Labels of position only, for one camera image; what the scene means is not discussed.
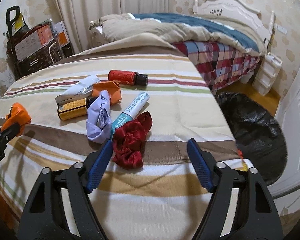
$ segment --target white drawer unit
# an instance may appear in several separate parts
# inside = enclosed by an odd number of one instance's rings
[[[282,60],[269,52],[265,56],[263,65],[260,67],[253,87],[263,96],[265,96],[272,87],[278,73],[282,67]]]

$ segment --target curtain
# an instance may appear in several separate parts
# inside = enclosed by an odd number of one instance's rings
[[[90,21],[108,14],[172,11],[172,0],[54,0],[75,53],[92,47]]]

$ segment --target screw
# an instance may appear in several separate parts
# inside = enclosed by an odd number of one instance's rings
[[[76,169],[80,169],[80,168],[83,167],[83,163],[82,163],[82,162],[77,162],[77,163],[74,164],[74,167],[75,167]]]
[[[257,174],[258,170],[256,168],[250,168],[249,171],[253,174]]]
[[[43,174],[48,174],[50,171],[51,171],[50,168],[46,167],[46,168],[43,168],[41,172]]]
[[[217,167],[220,168],[220,169],[224,169],[226,167],[226,164],[223,163],[223,162],[218,162]]]

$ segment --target toothpaste tube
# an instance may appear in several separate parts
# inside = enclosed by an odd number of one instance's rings
[[[147,92],[141,92],[133,101],[132,103],[124,110],[117,119],[115,119],[112,123],[111,127],[111,136],[114,134],[115,129],[122,126],[124,123],[128,121],[132,121],[137,114],[140,112],[140,110],[143,108],[143,106],[146,104],[148,99],[150,98],[149,94]]]
[[[96,75],[88,76],[72,87],[68,88],[62,95],[56,97],[56,103],[58,106],[65,105],[70,102],[74,102],[80,99],[87,98],[92,95],[92,89],[94,83],[100,83],[100,79]]]

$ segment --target blue blanket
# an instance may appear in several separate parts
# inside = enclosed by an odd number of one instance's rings
[[[185,23],[190,26],[203,26],[209,32],[220,32],[229,37],[233,38],[240,42],[242,46],[247,49],[253,49],[257,52],[260,52],[258,49],[257,44],[249,38],[247,35],[239,32],[238,30],[233,30],[227,28],[224,25],[214,23],[209,20],[205,20],[202,18],[187,16],[187,15],[180,15],[176,13],[143,13],[143,14],[133,14],[135,18],[138,19],[146,19],[146,18],[154,18],[158,19],[163,23]]]

